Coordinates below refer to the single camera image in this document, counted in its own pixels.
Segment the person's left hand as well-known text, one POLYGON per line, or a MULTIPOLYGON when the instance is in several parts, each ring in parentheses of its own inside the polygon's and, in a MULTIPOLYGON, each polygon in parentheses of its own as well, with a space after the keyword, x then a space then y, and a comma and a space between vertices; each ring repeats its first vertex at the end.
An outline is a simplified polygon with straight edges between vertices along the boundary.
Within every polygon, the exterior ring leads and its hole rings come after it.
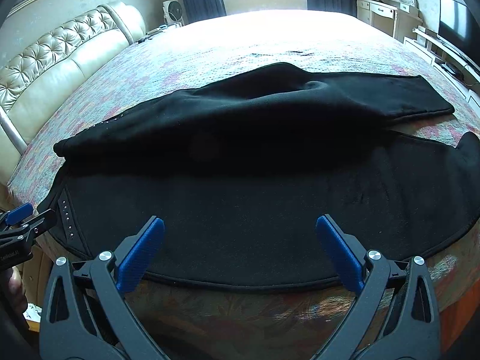
POLYGON ((25 295, 22 276, 17 267, 11 268, 7 273, 7 291, 13 309, 17 314, 24 314, 24 311, 28 308, 28 300, 25 295))

